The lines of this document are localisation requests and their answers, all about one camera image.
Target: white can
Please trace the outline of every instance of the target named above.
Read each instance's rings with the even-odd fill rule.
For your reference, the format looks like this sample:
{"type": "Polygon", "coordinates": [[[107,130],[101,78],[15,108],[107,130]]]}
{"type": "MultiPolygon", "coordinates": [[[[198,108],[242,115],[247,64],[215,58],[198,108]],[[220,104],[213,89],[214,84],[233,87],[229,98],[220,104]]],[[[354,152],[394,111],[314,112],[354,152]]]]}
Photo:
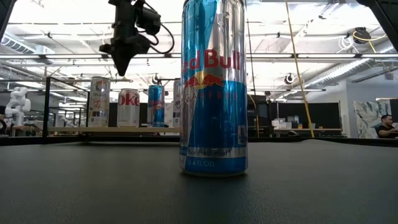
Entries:
{"type": "Polygon", "coordinates": [[[139,126],[139,92],[122,89],[118,101],[118,127],[139,126]]]}
{"type": "Polygon", "coordinates": [[[181,79],[174,80],[174,101],[173,101],[173,127],[180,127],[181,117],[181,79]]]}
{"type": "Polygon", "coordinates": [[[111,80],[103,77],[91,79],[90,104],[88,107],[89,127],[108,127],[110,92],[111,80]]]}

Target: yellow cable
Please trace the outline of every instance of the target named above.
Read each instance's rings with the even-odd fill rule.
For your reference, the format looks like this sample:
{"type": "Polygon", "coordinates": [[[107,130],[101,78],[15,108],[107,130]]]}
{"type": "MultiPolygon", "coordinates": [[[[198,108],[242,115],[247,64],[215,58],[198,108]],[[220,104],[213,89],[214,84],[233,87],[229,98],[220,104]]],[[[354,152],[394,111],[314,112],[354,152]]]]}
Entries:
{"type": "Polygon", "coordinates": [[[353,32],[353,36],[354,36],[355,38],[357,38],[358,40],[363,40],[363,41],[375,41],[375,40],[380,40],[381,38],[387,37],[387,35],[384,34],[383,36],[378,37],[378,38],[375,38],[375,39],[363,39],[363,38],[360,38],[360,37],[355,36],[356,33],[357,33],[356,31],[353,32]]]}
{"type": "Polygon", "coordinates": [[[290,37],[292,38],[293,55],[294,55],[294,62],[296,63],[298,81],[300,82],[300,88],[301,88],[301,92],[302,92],[303,99],[304,99],[305,112],[307,113],[308,126],[310,127],[310,130],[311,130],[311,137],[314,138],[315,136],[313,134],[313,127],[312,127],[310,112],[308,110],[308,102],[307,102],[307,99],[305,97],[305,92],[304,92],[304,89],[303,89],[303,83],[301,82],[301,76],[300,76],[300,72],[299,72],[299,63],[297,62],[297,54],[296,54],[296,48],[295,48],[295,45],[294,45],[292,23],[290,22],[289,6],[287,5],[287,0],[285,0],[285,5],[286,5],[286,11],[287,11],[287,19],[289,21],[290,37]]]}
{"type": "MultiPolygon", "coordinates": [[[[371,41],[369,41],[369,45],[371,46],[373,52],[374,52],[375,54],[377,54],[377,51],[376,51],[376,49],[374,48],[374,46],[373,46],[373,44],[372,44],[371,41]]],[[[381,61],[381,63],[382,63],[383,66],[387,69],[387,71],[390,72],[390,70],[388,69],[388,67],[386,66],[386,64],[384,64],[383,61],[381,61]]],[[[398,80],[398,78],[397,78],[394,74],[391,74],[391,75],[392,75],[396,80],[398,80]]]]}
{"type": "MultiPolygon", "coordinates": [[[[257,110],[256,102],[254,102],[254,99],[253,99],[253,97],[251,97],[251,95],[249,95],[249,96],[250,96],[251,101],[253,101],[254,109],[257,110]]],[[[257,114],[257,112],[256,112],[256,117],[257,117],[257,138],[258,138],[258,137],[260,137],[260,133],[259,133],[259,115],[257,114]]]]}

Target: black table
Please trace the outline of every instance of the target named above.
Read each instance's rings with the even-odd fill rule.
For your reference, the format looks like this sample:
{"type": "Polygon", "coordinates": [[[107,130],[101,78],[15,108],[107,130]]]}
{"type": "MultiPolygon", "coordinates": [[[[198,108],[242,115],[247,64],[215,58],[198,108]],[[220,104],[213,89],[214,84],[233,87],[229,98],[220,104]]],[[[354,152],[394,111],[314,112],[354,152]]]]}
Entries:
{"type": "Polygon", "coordinates": [[[398,223],[398,150],[250,143],[246,175],[212,179],[174,143],[5,146],[0,223],[398,223]]]}

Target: aluminum can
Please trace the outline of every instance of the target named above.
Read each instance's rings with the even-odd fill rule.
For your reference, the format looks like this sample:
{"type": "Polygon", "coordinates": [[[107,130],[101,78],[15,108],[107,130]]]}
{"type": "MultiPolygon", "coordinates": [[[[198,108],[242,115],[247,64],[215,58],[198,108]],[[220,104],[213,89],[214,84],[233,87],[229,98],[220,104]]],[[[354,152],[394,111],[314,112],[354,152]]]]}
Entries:
{"type": "Polygon", "coordinates": [[[118,127],[138,127],[139,92],[133,89],[122,89],[118,99],[118,127]]]}
{"type": "Polygon", "coordinates": [[[231,176],[248,167],[242,0],[187,0],[182,15],[180,167],[231,176]]]}
{"type": "Polygon", "coordinates": [[[164,87],[151,85],[148,88],[147,126],[164,127],[164,87]]]}
{"type": "Polygon", "coordinates": [[[111,80],[104,77],[93,77],[90,86],[90,104],[88,112],[89,127],[108,127],[109,93],[111,80]]]}
{"type": "Polygon", "coordinates": [[[173,127],[180,127],[181,118],[181,79],[176,78],[174,80],[173,88],[174,98],[173,98],[173,127]]]}

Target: person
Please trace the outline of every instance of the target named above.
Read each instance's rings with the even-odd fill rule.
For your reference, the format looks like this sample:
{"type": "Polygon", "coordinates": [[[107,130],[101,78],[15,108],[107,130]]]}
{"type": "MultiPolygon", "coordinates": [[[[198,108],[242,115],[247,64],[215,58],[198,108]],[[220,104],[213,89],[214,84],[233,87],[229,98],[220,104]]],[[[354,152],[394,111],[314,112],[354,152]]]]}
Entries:
{"type": "Polygon", "coordinates": [[[381,125],[376,128],[377,135],[379,138],[395,139],[398,137],[398,129],[392,126],[392,116],[383,115],[381,116],[381,125]]]}

